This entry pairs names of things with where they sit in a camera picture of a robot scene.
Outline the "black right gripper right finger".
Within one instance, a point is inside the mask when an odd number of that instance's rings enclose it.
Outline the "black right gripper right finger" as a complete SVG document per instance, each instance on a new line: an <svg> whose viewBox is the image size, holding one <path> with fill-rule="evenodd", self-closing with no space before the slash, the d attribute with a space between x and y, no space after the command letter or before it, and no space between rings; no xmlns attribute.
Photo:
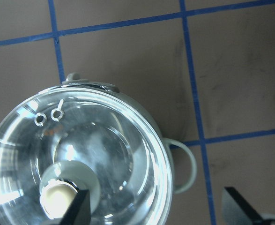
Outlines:
<svg viewBox="0 0 275 225"><path fill-rule="evenodd" d="M223 189L222 216L227 225L268 224L234 187Z"/></svg>

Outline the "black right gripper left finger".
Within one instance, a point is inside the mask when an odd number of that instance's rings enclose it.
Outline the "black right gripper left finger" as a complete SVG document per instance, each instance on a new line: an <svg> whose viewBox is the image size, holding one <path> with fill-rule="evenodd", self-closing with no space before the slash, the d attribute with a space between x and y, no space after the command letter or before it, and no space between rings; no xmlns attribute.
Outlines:
<svg viewBox="0 0 275 225"><path fill-rule="evenodd" d="M75 188L75 196L60 220L60 225L89 225L91 222L90 191L78 188L73 182L67 184Z"/></svg>

